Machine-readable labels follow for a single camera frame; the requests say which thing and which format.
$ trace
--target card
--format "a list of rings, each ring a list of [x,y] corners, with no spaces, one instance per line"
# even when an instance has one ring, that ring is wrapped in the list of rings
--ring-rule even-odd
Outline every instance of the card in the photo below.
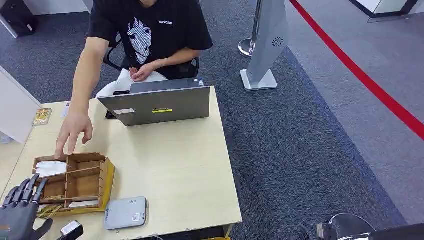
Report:
[[[63,109],[62,115],[60,115],[61,118],[66,118],[68,116],[69,105],[70,103],[67,102],[65,108]]]
[[[32,122],[33,126],[46,125],[49,123],[50,115],[52,114],[53,109],[51,108],[42,108],[38,109],[35,115],[34,121]]]

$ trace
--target gray device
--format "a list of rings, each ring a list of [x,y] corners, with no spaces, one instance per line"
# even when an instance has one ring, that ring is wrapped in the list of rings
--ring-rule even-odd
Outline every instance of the gray device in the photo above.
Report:
[[[142,226],[146,222],[147,201],[143,196],[112,200],[104,212],[107,230]]]
[[[141,82],[129,94],[98,100],[125,126],[209,117],[210,87],[201,78]]]

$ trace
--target robotic hand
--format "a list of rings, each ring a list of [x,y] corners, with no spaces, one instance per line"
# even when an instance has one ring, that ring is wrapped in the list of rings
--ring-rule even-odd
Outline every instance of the robotic hand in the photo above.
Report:
[[[47,219],[39,229],[33,229],[40,198],[47,182],[47,179],[44,179],[33,196],[34,185],[39,176],[37,173],[31,180],[26,179],[19,187],[10,190],[0,208],[0,239],[39,240],[52,227],[53,220]]]

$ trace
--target smartphone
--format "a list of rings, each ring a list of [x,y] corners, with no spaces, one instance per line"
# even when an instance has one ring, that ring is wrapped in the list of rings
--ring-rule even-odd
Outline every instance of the smartphone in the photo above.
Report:
[[[115,95],[124,95],[124,94],[129,94],[130,93],[130,91],[129,90],[126,90],[126,91],[115,91],[114,93],[113,93],[113,95],[115,96]],[[107,111],[106,112],[106,119],[109,119],[109,120],[112,120],[112,119],[117,119],[117,117],[115,116],[115,115],[113,115],[112,113],[111,113],[111,111]]]

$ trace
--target wooden desk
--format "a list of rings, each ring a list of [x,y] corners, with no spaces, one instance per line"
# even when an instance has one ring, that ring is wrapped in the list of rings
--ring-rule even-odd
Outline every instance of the wooden desk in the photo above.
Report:
[[[0,199],[3,199],[9,178],[21,156],[25,144],[13,141],[8,144],[0,144]]]
[[[7,191],[31,176],[35,157],[53,155],[65,104],[43,105],[53,109],[51,119],[33,128]],[[146,224],[108,231],[103,213],[56,217],[45,239],[56,240],[72,220],[84,226],[82,239],[88,240],[138,239],[216,226],[231,229],[242,221],[214,88],[209,118],[126,127],[106,120],[105,114],[106,108],[92,99],[93,139],[82,145],[80,135],[76,152],[110,158],[116,166],[111,199],[145,196]]]

